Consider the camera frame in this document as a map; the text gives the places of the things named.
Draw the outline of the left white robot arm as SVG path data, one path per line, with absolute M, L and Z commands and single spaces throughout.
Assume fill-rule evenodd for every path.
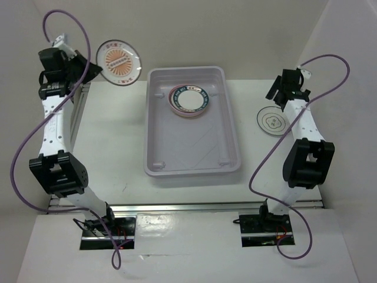
M 44 70 L 39 75 L 38 91 L 48 122 L 38 157 L 29 161 L 29 169 L 49 195 L 67 199 L 77 208 L 85 208 L 84 226 L 111 235 L 117 228 L 114 213 L 88 186 L 85 166 L 72 154 L 71 116 L 74 103 L 69 94 L 74 86 L 90 82 L 102 68 L 85 59 L 78 51 L 72 56 L 59 48 L 38 53 Z

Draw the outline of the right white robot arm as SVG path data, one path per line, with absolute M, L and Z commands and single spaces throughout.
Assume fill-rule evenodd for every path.
M 289 208 L 306 190 L 325 182 L 335 153 L 335 146 L 320 134 L 315 124 L 309 102 L 309 90 L 302 90 L 304 75 L 297 68 L 284 69 L 277 76 L 266 95 L 273 100 L 294 123 L 291 132 L 295 140 L 283 164 L 285 187 L 277 197 L 281 202 L 266 199 L 259 209 L 258 226 L 269 232 L 286 223 Z

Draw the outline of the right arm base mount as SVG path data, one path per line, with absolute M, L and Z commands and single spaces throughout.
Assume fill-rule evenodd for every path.
M 274 215 L 268 212 L 266 204 L 257 214 L 240 214 L 233 220 L 240 228 L 242 247 L 295 245 L 293 230 L 288 214 Z

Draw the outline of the orange sunburst pattern plate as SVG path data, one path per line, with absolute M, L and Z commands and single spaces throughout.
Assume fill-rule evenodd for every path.
M 102 68 L 101 75 L 111 84 L 125 87 L 134 84 L 142 71 L 138 52 L 122 40 L 103 42 L 96 52 L 96 64 Z

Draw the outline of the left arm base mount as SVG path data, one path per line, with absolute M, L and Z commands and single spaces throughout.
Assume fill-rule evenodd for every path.
M 101 224 L 98 228 L 90 228 L 85 222 L 74 218 L 74 223 L 82 230 L 80 250 L 113 249 L 114 246 L 109 235 L 113 237 L 120 249 L 134 249 L 136 220 L 136 216 L 115 218 L 112 224 L 107 224 L 109 234 Z

